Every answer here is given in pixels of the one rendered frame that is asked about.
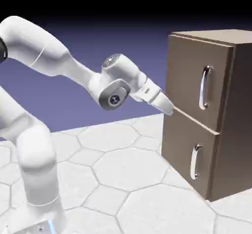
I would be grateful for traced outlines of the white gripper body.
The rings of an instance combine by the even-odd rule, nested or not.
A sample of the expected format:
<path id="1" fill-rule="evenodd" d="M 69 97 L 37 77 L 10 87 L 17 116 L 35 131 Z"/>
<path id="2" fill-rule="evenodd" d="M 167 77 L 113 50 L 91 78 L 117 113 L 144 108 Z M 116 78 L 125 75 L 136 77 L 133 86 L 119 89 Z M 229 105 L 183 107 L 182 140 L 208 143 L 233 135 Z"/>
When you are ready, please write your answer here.
<path id="1" fill-rule="evenodd" d="M 174 105 L 162 91 L 159 92 L 151 105 L 168 116 L 173 115 Z"/>

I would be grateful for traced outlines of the brown wooden cabinet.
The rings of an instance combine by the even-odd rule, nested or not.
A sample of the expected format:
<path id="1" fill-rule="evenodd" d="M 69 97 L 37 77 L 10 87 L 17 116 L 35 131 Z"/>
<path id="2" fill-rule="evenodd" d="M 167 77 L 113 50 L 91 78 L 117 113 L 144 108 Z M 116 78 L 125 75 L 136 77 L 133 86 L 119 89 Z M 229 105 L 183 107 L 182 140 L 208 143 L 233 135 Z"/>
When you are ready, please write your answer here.
<path id="1" fill-rule="evenodd" d="M 201 124 L 175 106 L 177 111 L 214 135 L 215 150 L 210 190 L 211 202 L 252 188 L 252 31 L 220 29 L 175 31 L 185 37 L 234 46 L 220 132 Z"/>

